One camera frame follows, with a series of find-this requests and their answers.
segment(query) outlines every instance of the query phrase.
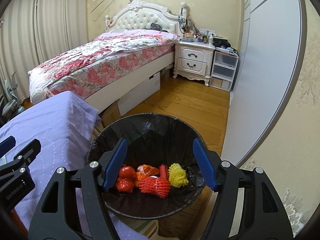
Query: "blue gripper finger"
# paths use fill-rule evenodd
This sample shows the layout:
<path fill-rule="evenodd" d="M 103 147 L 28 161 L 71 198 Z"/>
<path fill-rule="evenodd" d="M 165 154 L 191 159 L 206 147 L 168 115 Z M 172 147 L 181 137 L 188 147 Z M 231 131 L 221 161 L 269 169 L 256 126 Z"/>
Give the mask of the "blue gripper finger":
<path fill-rule="evenodd" d="M 8 137 L 0 143 L 0 158 L 16 146 L 16 139 L 13 136 Z"/>
<path fill-rule="evenodd" d="M 113 149 L 114 152 L 107 168 L 104 172 L 104 181 L 102 187 L 105 191 L 113 187 L 118 177 L 119 170 L 124 162 L 125 156 L 127 155 L 128 143 L 125 139 L 118 142 L 116 147 Z"/>
<path fill-rule="evenodd" d="M 212 190 L 216 190 L 218 187 L 218 183 L 216 181 L 215 170 L 206 154 L 206 150 L 199 142 L 199 139 L 194 139 L 192 148 L 193 154 L 196 157 L 205 184 Z"/>

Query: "cardboard box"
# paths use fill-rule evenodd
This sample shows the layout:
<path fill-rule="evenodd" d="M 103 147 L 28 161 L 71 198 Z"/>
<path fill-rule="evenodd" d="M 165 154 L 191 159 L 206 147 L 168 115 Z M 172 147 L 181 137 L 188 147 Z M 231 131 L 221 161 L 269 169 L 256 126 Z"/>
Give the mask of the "cardboard box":
<path fill-rule="evenodd" d="M 121 116 L 135 108 L 158 90 L 160 90 L 160 72 L 147 78 L 119 99 L 118 107 Z"/>
<path fill-rule="evenodd" d="M 170 69 L 167 69 L 162 75 L 161 75 L 161 81 L 166 81 L 170 77 Z"/>
<path fill-rule="evenodd" d="M 115 121 L 121 119 L 121 115 L 118 108 L 118 101 L 114 102 L 111 106 L 109 106 L 106 110 L 104 110 L 100 117 L 102 119 L 102 124 L 104 127 L 112 124 Z"/>

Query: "purple cloth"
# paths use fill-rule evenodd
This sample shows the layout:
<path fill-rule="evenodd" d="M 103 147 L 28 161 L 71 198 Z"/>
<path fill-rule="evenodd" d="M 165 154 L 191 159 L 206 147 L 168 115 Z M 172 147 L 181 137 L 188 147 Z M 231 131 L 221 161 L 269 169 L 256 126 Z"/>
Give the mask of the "purple cloth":
<path fill-rule="evenodd" d="M 16 139 L 16 146 L 5 155 L 7 162 L 13 161 L 13 157 L 33 139 L 41 143 L 41 152 L 29 166 L 36 187 L 15 207 L 27 229 L 55 170 L 65 167 L 72 171 L 85 166 L 97 115 L 97 109 L 75 93 L 66 91 L 27 109 L 0 129 L 0 142 L 10 135 Z M 83 233 L 90 235 L 81 197 L 81 190 L 77 190 Z M 110 213 L 110 216 L 121 240 L 131 237 L 147 239 L 122 223 L 114 214 Z"/>

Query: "trash can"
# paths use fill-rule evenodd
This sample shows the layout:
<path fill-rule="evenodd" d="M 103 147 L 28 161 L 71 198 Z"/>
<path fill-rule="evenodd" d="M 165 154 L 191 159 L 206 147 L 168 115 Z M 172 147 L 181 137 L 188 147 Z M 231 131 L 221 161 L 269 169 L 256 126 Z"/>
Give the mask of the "trash can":
<path fill-rule="evenodd" d="M 103 194 L 109 210 L 131 219 L 155 220 L 180 212 L 201 194 L 205 183 L 192 149 L 193 140 L 201 136 L 190 125 L 178 118 L 155 113 L 122 118 L 94 139 L 87 163 L 99 160 L 121 137 L 128 142 L 126 165 L 137 169 L 143 164 L 169 167 L 179 163 L 187 171 L 189 183 L 185 187 L 171 187 L 169 196 L 164 199 L 141 193 L 137 188 L 127 194 L 113 187 Z"/>

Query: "nightstand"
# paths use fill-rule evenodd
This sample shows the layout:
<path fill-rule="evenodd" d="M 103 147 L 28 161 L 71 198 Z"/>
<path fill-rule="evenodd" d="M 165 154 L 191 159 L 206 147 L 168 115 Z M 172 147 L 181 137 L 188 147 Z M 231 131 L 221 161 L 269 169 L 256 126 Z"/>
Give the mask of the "nightstand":
<path fill-rule="evenodd" d="M 190 80 L 204 80 L 204 84 L 208 87 L 215 46 L 183 41 L 177 41 L 175 45 L 173 78 L 179 74 Z"/>

